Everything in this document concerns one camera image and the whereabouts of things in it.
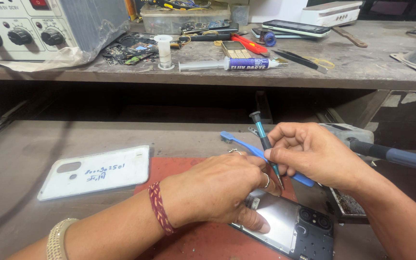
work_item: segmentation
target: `plastic storage box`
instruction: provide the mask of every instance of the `plastic storage box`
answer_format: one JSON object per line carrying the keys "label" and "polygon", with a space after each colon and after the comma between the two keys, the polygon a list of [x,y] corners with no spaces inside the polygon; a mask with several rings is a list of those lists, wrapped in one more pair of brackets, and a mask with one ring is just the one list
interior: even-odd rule
{"label": "plastic storage box", "polygon": [[169,10],[145,4],[141,16],[147,33],[181,34],[184,23],[230,20],[231,10],[227,3],[216,2],[212,2],[208,10]]}

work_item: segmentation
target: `control knob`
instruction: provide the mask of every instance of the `control knob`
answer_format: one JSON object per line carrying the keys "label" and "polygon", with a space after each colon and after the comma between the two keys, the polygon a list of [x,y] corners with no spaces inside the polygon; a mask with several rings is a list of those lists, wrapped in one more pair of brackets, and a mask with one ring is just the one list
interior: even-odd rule
{"label": "control knob", "polygon": [[33,42],[32,35],[24,29],[15,28],[7,33],[11,42],[17,45],[31,44]]}
{"label": "control knob", "polygon": [[64,36],[54,29],[47,29],[42,32],[41,39],[50,46],[60,45],[65,42]]}

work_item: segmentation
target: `camera lens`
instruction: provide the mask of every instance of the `camera lens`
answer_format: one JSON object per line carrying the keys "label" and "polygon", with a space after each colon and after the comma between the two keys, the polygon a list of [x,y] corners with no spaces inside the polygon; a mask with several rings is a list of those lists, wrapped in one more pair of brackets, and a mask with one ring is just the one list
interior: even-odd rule
{"label": "camera lens", "polygon": [[308,210],[301,210],[299,214],[301,215],[301,218],[303,218],[304,220],[311,219],[311,213]]}
{"label": "camera lens", "polygon": [[319,225],[320,225],[322,228],[325,228],[325,229],[330,228],[330,221],[328,221],[328,219],[326,219],[326,218],[324,218],[324,217],[321,217],[321,218],[319,219]]}

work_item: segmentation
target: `blue screwdriver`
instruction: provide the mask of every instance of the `blue screwdriver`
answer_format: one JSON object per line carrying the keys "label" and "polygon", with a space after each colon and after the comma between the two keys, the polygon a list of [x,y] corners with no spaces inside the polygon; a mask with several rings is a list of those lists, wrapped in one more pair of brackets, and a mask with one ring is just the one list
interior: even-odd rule
{"label": "blue screwdriver", "polygon": [[[263,149],[267,150],[272,148],[272,145],[269,142],[269,138],[267,137],[266,133],[264,132],[263,125],[261,124],[261,112],[256,111],[250,114],[250,117],[253,119],[253,122],[255,122],[256,127],[258,127],[259,132],[259,138],[261,139],[261,144],[263,145]],[[280,186],[282,187],[282,190],[285,190],[285,187],[283,187],[282,179],[280,178],[280,172],[279,167],[276,163],[268,161],[269,165],[274,170],[274,173],[277,175],[277,178],[279,179]]]}

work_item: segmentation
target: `bracelet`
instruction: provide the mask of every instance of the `bracelet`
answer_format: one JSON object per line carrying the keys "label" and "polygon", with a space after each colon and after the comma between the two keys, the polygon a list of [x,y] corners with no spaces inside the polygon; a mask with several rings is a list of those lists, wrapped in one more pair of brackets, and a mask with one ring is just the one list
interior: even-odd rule
{"label": "bracelet", "polygon": [[66,229],[73,223],[77,222],[76,218],[67,218],[57,223],[49,233],[46,254],[48,260],[67,260],[64,248],[64,235]]}
{"label": "bracelet", "polygon": [[150,204],[152,204],[153,212],[157,217],[158,222],[161,225],[161,228],[165,231],[166,235],[171,235],[174,233],[173,227],[171,226],[170,222],[168,221],[168,216],[165,213],[165,209],[163,208],[163,200],[161,199],[161,192],[160,192],[160,182],[157,181],[151,186],[148,187],[148,192],[150,196]]}

